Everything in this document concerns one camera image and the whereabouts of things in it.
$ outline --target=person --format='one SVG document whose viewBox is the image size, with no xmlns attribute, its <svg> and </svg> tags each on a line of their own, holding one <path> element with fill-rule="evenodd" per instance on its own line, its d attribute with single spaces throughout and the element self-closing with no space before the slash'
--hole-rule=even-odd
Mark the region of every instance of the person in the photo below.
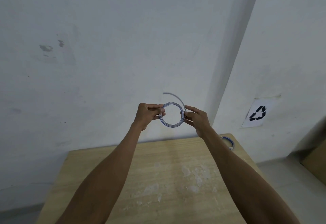
<svg viewBox="0 0 326 224">
<path fill-rule="evenodd" d="M 124 186 L 141 131 L 165 115 L 163 104 L 138 106 L 135 120 L 121 143 L 84 179 L 56 224 L 105 223 Z M 185 106 L 185 123 L 201 137 L 241 215 L 248 224 L 298 224 L 296 216 L 276 191 L 236 154 L 211 128 L 207 114 Z"/>
</svg>

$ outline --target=gray floor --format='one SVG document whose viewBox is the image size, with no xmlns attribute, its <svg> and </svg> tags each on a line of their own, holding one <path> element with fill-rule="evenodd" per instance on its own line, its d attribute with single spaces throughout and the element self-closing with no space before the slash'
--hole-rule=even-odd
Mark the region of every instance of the gray floor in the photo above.
<svg viewBox="0 0 326 224">
<path fill-rule="evenodd" d="M 326 186 L 294 157 L 258 167 L 301 224 L 326 223 Z"/>
</svg>

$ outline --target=white paper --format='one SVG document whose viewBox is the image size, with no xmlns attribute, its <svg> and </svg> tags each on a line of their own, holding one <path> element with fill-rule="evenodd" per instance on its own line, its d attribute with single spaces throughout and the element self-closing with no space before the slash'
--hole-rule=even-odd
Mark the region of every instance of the white paper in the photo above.
<svg viewBox="0 0 326 224">
<path fill-rule="evenodd" d="M 256 98 L 242 124 L 243 128 L 261 126 L 271 109 L 278 103 L 280 96 Z"/>
</svg>

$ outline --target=person's left hand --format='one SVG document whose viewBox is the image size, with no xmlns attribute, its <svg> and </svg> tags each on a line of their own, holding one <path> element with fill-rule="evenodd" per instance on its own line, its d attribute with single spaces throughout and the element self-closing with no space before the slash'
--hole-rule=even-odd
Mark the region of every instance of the person's left hand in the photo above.
<svg viewBox="0 0 326 224">
<path fill-rule="evenodd" d="M 163 104 L 145 104 L 140 103 L 133 124 L 138 125 L 143 131 L 147 125 L 155 119 L 159 119 L 159 114 L 165 115 L 165 109 L 161 109 Z"/>
</svg>

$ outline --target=wooden tabletop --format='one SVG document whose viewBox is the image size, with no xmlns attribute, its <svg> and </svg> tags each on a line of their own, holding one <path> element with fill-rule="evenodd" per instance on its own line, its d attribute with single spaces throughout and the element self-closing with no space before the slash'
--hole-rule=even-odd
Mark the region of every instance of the wooden tabletop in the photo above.
<svg viewBox="0 0 326 224">
<path fill-rule="evenodd" d="M 233 152 L 261 174 L 232 134 Z M 70 151 L 37 224 L 54 224 L 83 179 L 115 146 Z M 201 138 L 137 144 L 106 223 L 245 223 Z"/>
</svg>

